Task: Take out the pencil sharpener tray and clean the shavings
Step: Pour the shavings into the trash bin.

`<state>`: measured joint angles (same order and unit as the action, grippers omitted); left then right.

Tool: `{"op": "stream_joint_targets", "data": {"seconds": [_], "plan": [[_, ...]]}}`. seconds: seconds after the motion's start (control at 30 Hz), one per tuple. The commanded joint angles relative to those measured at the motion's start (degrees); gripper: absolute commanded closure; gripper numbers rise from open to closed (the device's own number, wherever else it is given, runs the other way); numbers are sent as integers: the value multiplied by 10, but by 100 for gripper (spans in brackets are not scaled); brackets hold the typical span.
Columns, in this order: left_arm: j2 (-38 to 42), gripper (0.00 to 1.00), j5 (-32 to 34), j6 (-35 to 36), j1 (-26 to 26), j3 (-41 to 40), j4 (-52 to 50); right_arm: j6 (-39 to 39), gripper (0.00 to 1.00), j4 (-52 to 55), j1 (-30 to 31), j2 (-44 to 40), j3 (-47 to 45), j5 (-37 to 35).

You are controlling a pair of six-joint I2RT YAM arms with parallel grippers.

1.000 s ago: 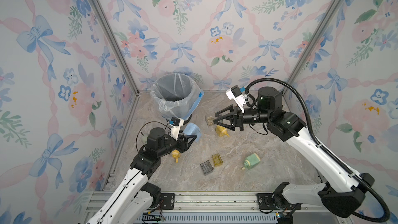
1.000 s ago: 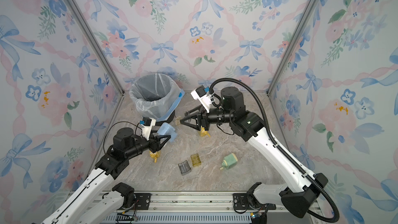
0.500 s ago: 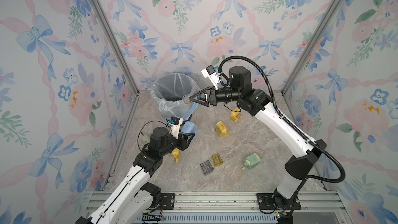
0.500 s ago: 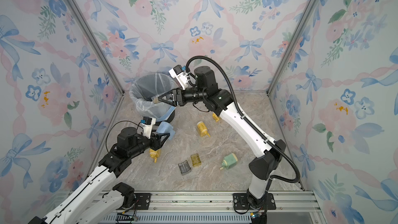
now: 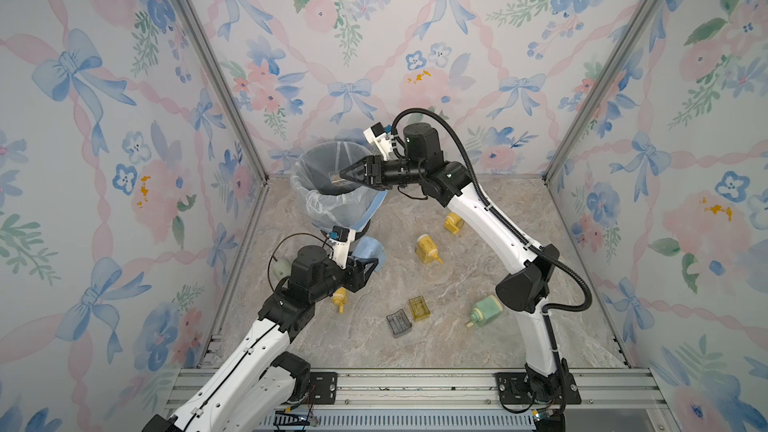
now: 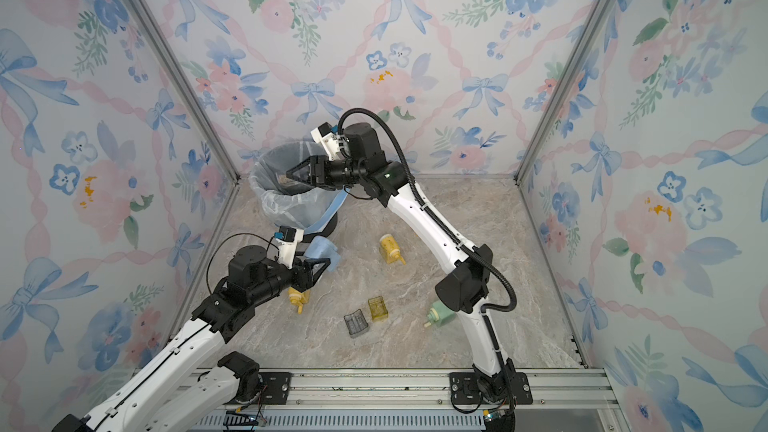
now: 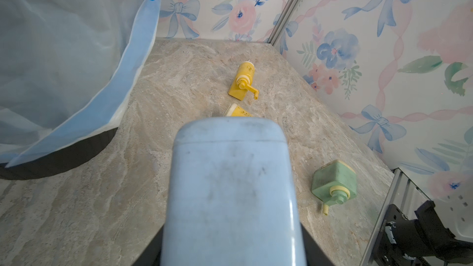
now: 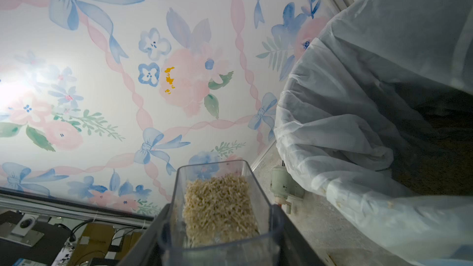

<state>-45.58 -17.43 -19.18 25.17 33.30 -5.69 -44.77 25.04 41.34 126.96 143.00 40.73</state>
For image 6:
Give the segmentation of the blue pencil sharpener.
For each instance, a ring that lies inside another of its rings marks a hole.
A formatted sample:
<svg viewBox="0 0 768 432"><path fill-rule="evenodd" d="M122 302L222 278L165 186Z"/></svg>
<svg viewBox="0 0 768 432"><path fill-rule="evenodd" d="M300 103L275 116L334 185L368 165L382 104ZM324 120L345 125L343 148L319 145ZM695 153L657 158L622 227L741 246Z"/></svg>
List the blue pencil sharpener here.
<svg viewBox="0 0 768 432"><path fill-rule="evenodd" d="M304 252L304 256L308 259L329 259L330 265L327 268L327 272L333 272L341 262L337 246L322 236L313 238L309 247Z"/></svg>

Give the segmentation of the yellow transparent shavings tray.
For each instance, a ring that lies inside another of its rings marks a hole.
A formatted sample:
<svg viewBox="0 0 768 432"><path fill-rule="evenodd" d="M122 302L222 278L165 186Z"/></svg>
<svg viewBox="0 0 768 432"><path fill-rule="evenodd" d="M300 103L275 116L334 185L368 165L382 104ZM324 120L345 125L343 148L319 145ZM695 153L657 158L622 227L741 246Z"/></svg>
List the yellow transparent shavings tray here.
<svg viewBox="0 0 768 432"><path fill-rule="evenodd" d="M368 300L368 306L373 322L384 321L389 317L389 312L382 296L376 296Z"/></svg>

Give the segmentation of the dark shavings tray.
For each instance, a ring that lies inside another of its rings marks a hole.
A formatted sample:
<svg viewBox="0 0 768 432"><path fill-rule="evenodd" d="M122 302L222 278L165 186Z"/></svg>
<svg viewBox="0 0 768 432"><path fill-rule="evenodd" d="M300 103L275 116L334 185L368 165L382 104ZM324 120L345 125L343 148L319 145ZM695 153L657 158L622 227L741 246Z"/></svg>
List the dark shavings tray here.
<svg viewBox="0 0 768 432"><path fill-rule="evenodd" d="M345 315L344 323L351 338L359 337L369 330L368 321L361 309Z"/></svg>

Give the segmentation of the clear blue sharpener tray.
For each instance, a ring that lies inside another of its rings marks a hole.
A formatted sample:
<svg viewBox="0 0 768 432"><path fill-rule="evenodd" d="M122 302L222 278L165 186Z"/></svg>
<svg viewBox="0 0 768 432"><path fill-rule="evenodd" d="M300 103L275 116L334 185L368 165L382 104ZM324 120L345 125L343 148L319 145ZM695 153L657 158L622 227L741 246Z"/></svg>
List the clear blue sharpener tray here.
<svg viewBox="0 0 768 432"><path fill-rule="evenodd" d="M292 183L292 180L288 178L285 174L277 175L276 179L277 179L277 183L283 188L287 188Z"/></svg>

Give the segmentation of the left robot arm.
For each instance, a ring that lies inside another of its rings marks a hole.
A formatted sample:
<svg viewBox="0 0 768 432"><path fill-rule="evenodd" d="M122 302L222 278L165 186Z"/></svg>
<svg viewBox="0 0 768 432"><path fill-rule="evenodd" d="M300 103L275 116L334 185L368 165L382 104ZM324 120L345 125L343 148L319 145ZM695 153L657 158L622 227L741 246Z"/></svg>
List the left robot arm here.
<svg viewBox="0 0 768 432"><path fill-rule="evenodd" d="M227 275L146 366L84 416L62 418L55 430L186 431L219 406L248 407L267 394L284 391L282 385L270 385L259 364L240 352L219 359L186 390L180 387L238 334L257 307L289 288L309 291L339 262L335 248L311 247L297 258L276 259L261 246L239 249L228 263Z"/></svg>

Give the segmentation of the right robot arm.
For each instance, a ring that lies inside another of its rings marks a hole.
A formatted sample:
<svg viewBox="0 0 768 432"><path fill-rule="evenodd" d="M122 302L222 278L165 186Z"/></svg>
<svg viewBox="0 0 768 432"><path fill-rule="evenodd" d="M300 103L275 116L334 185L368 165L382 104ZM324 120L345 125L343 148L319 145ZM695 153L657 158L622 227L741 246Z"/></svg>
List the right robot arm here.
<svg viewBox="0 0 768 432"><path fill-rule="evenodd" d="M324 124L313 130L312 138L322 153L289 168L287 177L324 190L359 185L402 219L445 273L435 291L463 327L482 397L510 408L531 403L527 379L516 370L492 319L493 313L509 313L517 306L511 283L493 264L492 250L474 244L445 220L423 194L404 157L387 158L369 124L355 123L342 132Z"/></svg>

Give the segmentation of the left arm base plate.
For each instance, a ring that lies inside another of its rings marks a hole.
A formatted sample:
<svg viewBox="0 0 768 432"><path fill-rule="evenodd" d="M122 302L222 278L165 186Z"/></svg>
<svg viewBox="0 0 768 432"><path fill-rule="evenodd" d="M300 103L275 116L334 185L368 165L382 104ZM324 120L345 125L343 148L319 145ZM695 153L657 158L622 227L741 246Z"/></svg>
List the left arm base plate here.
<svg viewBox="0 0 768 432"><path fill-rule="evenodd" d="M236 379L236 394L225 405L286 405L293 374L285 371L252 373Z"/></svg>

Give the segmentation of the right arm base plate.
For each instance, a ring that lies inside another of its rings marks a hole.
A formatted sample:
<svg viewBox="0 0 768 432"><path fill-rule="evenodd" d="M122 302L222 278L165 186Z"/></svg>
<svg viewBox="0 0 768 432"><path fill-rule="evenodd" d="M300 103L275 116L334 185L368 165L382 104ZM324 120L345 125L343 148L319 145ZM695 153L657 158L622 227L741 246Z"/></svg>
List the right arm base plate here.
<svg viewBox="0 0 768 432"><path fill-rule="evenodd" d="M528 377L520 372L500 372L493 377L477 371L451 372L448 379L450 400L456 406L474 407L503 401L519 406L534 402Z"/></svg>

